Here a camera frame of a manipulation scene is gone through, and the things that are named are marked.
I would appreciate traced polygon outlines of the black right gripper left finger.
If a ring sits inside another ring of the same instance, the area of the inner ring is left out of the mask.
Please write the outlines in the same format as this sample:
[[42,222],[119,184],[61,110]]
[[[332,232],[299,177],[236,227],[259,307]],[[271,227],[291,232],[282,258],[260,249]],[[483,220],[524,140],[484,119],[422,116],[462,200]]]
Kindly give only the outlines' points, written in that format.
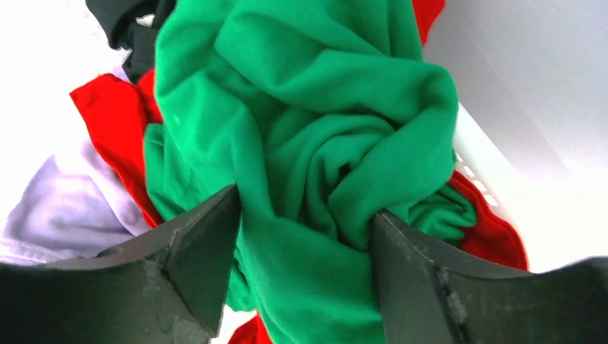
[[218,336],[241,216],[228,185],[92,258],[1,266],[3,343],[208,343]]

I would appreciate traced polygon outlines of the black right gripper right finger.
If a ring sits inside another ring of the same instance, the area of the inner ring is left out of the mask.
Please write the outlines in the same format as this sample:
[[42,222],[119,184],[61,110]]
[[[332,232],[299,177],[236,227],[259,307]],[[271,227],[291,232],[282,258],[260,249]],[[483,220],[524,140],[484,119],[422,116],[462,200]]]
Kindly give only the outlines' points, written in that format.
[[534,274],[475,257],[389,211],[371,224],[388,343],[605,343],[607,259]]

